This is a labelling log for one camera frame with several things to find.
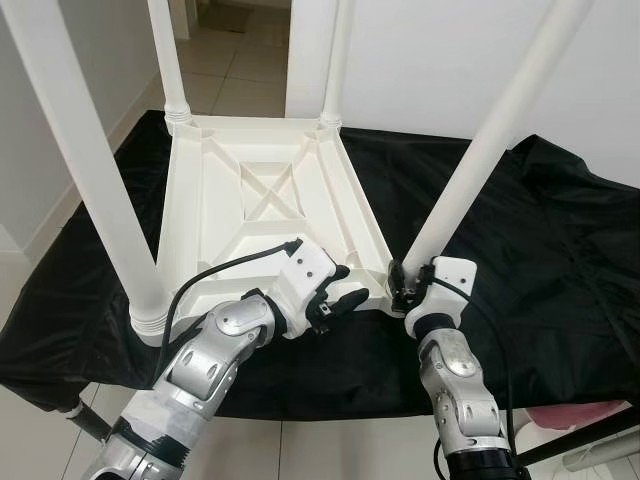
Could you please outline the black stand leg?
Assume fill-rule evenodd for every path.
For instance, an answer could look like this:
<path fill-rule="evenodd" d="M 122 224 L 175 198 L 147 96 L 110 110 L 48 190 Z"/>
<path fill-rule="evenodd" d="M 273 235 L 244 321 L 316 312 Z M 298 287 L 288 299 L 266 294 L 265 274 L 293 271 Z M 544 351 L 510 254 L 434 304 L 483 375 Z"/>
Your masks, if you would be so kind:
<path fill-rule="evenodd" d="M 97 442 L 105 443 L 110 436 L 111 425 L 108 424 L 102 417 L 88 406 L 87 403 L 81 401 L 78 402 L 76 407 L 70 408 L 70 410 L 63 413 L 65 419 L 72 421 L 77 428 L 81 429 L 83 433 L 91 436 L 91 438 L 97 440 Z"/>

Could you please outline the white door frame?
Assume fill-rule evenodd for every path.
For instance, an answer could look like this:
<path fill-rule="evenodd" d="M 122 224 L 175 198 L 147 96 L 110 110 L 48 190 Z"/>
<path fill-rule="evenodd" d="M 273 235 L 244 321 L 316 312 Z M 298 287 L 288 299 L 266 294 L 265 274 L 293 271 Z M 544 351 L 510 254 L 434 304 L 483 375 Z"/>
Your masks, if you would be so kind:
<path fill-rule="evenodd" d="M 191 40 L 198 28 L 198 0 L 168 0 L 175 40 Z"/>

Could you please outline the white plastic table top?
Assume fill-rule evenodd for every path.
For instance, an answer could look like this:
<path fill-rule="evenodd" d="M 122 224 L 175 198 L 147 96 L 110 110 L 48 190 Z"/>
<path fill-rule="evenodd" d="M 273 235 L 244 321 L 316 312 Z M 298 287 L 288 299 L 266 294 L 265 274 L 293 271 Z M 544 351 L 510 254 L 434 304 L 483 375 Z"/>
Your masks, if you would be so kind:
<path fill-rule="evenodd" d="M 328 302 L 367 288 L 389 314 L 392 256 L 338 129 L 317 120 L 195 116 L 173 131 L 157 269 L 180 293 L 174 333 L 225 302 L 268 297 L 284 262 L 315 243 L 346 265 Z M 283 321 L 268 297 L 268 325 Z"/>

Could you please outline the pink cushion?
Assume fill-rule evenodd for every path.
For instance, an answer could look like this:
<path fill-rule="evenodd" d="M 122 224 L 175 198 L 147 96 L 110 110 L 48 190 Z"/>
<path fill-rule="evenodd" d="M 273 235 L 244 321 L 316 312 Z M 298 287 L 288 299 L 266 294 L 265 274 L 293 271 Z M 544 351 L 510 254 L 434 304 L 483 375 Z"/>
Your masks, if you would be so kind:
<path fill-rule="evenodd" d="M 628 407 L 625 399 L 581 404 L 548 404 L 548 406 L 527 407 L 527 416 L 539 428 L 570 430 L 581 428 L 602 419 L 607 419 Z"/>

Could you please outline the black pole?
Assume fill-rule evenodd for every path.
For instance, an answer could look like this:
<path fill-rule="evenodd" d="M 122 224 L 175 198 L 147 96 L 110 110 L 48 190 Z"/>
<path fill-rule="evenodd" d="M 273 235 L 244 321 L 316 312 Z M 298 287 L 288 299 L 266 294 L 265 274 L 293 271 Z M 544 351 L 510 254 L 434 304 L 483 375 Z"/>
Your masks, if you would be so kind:
<path fill-rule="evenodd" d="M 558 454 L 575 451 L 575 449 L 599 442 L 607 436 L 625 433 L 628 429 L 637 428 L 639 425 L 640 407 L 634 404 L 634 406 L 627 407 L 626 410 L 613 413 L 603 420 L 591 422 L 585 428 L 573 430 L 567 435 L 559 436 L 559 438 L 538 445 L 538 447 L 530 449 L 521 447 L 516 460 L 522 466 L 535 465 L 535 463 L 556 457 Z"/>

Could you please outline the black cloth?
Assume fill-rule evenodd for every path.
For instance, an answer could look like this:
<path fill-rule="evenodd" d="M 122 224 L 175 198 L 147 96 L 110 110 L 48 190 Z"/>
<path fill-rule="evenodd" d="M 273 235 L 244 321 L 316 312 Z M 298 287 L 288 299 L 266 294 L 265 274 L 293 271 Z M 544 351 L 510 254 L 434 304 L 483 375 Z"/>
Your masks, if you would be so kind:
<path fill-rule="evenodd" d="M 502 404 L 637 396 L 640 198 L 581 157 L 529 136 L 504 152 L 449 256 L 474 260 L 468 343 Z M 140 389 L 156 349 L 83 207 L 70 216 L 0 329 L 0 390 L 38 410 L 72 407 L 91 383 Z M 416 346 L 399 319 L 358 311 L 323 335 L 275 340 L 248 358 L 219 408 L 233 419 L 333 421 L 425 415 Z"/>

